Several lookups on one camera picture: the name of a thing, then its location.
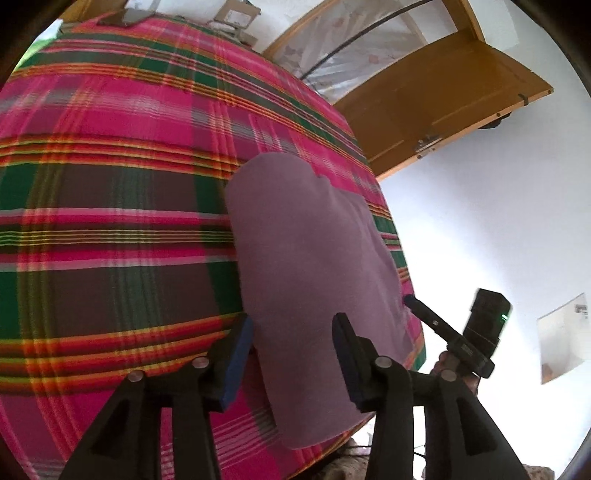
plaid blanket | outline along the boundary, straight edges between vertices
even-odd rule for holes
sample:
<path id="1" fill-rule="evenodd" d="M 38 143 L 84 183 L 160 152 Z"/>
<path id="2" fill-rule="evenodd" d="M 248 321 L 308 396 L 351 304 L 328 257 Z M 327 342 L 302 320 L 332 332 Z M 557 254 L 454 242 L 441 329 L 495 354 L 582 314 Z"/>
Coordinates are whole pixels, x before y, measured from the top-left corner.
<path id="1" fill-rule="evenodd" d="M 410 279 L 351 131 L 281 68 L 183 20 L 77 27 L 0 92 L 0 433 L 32 479 L 56 479 L 127 372 L 174 371 L 242 311 L 228 178 L 261 152 L 308 161 L 361 194 Z M 407 326 L 424 361 L 420 322 Z M 163 478 L 174 476 L 170 412 Z M 212 415 L 225 479 L 279 480 L 340 446 L 279 441 L 251 354 Z"/>

hand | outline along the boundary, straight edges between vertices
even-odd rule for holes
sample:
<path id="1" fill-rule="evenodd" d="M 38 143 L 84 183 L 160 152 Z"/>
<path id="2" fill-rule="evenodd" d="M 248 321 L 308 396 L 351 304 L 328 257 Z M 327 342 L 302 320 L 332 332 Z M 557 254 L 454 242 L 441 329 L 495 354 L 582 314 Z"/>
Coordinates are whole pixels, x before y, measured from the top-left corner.
<path id="1" fill-rule="evenodd" d="M 446 369 L 445 360 L 447 359 L 448 355 L 449 352 L 447 351 L 442 352 L 441 355 L 439 355 L 439 360 L 433 367 L 433 370 L 431 370 L 433 375 L 439 375 L 443 370 Z M 475 374 L 471 373 L 462 377 L 462 380 L 468 386 L 470 391 L 474 393 L 474 395 L 478 394 L 478 384 L 480 383 L 480 377 L 477 377 Z"/>

lavender towel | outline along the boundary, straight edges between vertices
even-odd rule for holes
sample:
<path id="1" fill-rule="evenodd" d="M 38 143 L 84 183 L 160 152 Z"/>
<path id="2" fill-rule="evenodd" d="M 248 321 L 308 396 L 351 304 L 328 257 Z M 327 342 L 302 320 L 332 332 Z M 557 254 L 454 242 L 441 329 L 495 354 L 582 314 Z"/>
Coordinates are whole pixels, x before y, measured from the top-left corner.
<path id="1" fill-rule="evenodd" d="M 262 154 L 226 187 L 245 311 L 283 443 L 331 439 L 363 421 L 332 345 L 345 312 L 360 336 L 398 362 L 412 351 L 396 266 L 364 199 L 305 161 Z"/>

wire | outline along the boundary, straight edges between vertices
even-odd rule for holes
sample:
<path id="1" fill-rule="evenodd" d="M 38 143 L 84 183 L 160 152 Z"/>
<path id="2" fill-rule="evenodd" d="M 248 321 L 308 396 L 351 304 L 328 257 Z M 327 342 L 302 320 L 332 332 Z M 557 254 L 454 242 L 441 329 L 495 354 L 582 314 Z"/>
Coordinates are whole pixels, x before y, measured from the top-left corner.
<path id="1" fill-rule="evenodd" d="M 347 41 L 345 41 L 344 43 L 342 43 L 341 45 L 336 47 L 326 57 L 319 60 L 310 70 L 308 70 L 305 74 L 303 74 L 300 77 L 300 80 L 304 80 L 310 73 L 312 73 L 314 70 L 316 70 L 321 65 L 325 64 L 325 62 L 330 60 L 338 52 L 343 50 L 345 47 L 348 47 L 349 45 L 351 45 L 358 38 L 363 37 L 366 33 L 371 32 L 374 28 L 379 27 L 380 25 L 386 23 L 388 20 L 392 20 L 395 17 L 405 14 L 406 12 L 412 10 L 413 8 L 420 7 L 421 5 L 427 4 L 432 1 L 433 0 L 419 0 L 418 2 L 415 2 L 411 5 L 407 5 L 406 7 L 403 7 L 400 10 L 396 10 L 395 12 L 393 12 L 389 15 L 386 15 L 382 19 L 378 20 L 377 22 L 372 23 L 370 26 L 365 27 L 361 32 L 357 33 L 356 35 L 353 35 L 350 39 L 348 39 Z"/>

poster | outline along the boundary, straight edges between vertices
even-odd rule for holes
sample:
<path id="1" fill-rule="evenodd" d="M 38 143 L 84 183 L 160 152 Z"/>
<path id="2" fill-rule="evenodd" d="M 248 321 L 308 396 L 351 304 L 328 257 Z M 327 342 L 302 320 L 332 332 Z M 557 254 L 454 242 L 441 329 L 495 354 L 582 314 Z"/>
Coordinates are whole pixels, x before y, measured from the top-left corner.
<path id="1" fill-rule="evenodd" d="M 582 293 L 538 319 L 542 384 L 591 359 L 591 324 Z"/>

